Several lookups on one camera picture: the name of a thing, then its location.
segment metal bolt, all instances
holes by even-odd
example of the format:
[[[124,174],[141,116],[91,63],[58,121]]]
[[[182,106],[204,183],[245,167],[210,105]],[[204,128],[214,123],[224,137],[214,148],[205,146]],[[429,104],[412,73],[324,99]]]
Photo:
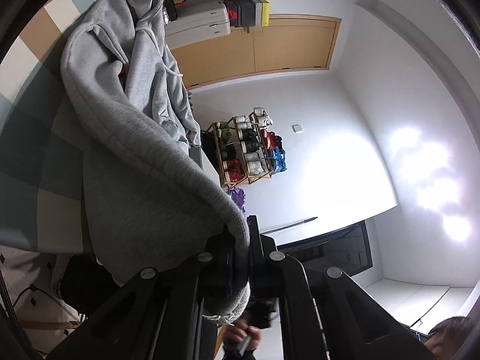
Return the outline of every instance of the metal bolt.
[[[342,270],[336,266],[331,266],[327,269],[327,275],[329,278],[338,279],[342,276]]]
[[[202,253],[200,253],[198,255],[198,261],[201,261],[203,263],[206,263],[206,262],[210,261],[211,259],[213,259],[213,256],[207,251],[203,251]]]
[[[270,253],[270,259],[273,261],[282,261],[285,258],[285,254],[280,251],[273,251]]]
[[[155,276],[155,269],[153,268],[143,268],[140,272],[140,277],[142,279],[151,279]]]

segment wooden shoe rack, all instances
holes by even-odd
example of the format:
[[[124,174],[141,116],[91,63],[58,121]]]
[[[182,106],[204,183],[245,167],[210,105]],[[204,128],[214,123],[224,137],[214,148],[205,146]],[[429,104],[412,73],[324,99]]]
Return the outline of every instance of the wooden shoe rack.
[[[221,138],[219,138],[219,131],[221,134],[221,130],[217,127],[217,122],[212,123],[207,130],[208,132],[213,132],[215,137],[215,147],[217,149],[217,159],[218,159],[217,172],[220,175],[220,183],[222,187],[225,188],[226,190],[231,190],[232,188],[240,184],[253,184],[260,179],[272,178],[273,166],[272,166],[272,162],[268,158],[267,147],[265,144],[265,140],[261,135],[261,131],[260,131],[261,128],[258,126],[258,120],[254,113],[250,114],[249,117],[251,122],[251,128],[258,134],[259,141],[260,141],[260,149],[258,149],[257,153],[260,157],[260,161],[262,162],[262,165],[267,170],[263,175],[257,175],[257,176],[248,175],[247,161],[245,159],[245,154],[243,153],[243,150],[242,150],[241,141],[239,140],[239,131],[235,123],[234,117],[232,117],[229,121],[226,122],[230,126],[230,132],[232,133],[232,136],[230,137],[228,142],[226,142],[226,144],[232,144],[235,147],[235,151],[237,153],[236,157],[240,160],[240,164],[242,165],[245,175],[242,179],[238,181],[235,181],[235,182],[227,181],[227,178],[225,177],[225,174],[227,171],[222,166],[222,157],[220,154],[219,140]]]

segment red sneaker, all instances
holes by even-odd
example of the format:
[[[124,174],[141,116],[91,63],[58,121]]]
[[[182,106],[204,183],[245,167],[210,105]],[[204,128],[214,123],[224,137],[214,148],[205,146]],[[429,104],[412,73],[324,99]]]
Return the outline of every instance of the red sneaker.
[[[236,164],[240,164],[238,158],[234,158],[232,160],[227,160],[222,162],[222,166],[224,170],[231,170],[236,168]]]
[[[267,147],[267,150],[274,150],[277,146],[277,140],[275,139],[275,133],[273,131],[267,131],[265,146]]]
[[[244,177],[245,172],[243,171],[240,162],[235,163],[235,166],[232,167],[232,169],[225,172],[225,181],[227,183],[236,183],[237,181],[242,180]]]

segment white sneaker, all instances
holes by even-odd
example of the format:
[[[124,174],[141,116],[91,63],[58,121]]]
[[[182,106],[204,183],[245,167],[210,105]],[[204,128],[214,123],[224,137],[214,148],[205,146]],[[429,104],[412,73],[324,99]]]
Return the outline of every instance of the white sneaker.
[[[263,107],[255,107],[253,109],[253,112],[255,113],[256,117],[263,116],[264,114],[266,114],[265,108]]]
[[[50,290],[58,299],[62,299],[60,287],[62,285],[63,275],[67,270],[67,265],[73,254],[57,254],[55,266],[52,270],[52,277],[50,279]]]

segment checkered fabric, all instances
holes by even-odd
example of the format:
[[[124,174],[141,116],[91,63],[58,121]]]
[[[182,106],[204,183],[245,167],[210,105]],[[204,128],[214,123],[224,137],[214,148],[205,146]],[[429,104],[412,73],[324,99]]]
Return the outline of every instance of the checkered fabric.
[[[83,252],[81,193],[88,142],[66,96],[60,58],[95,0],[49,0],[0,64],[0,243]]]

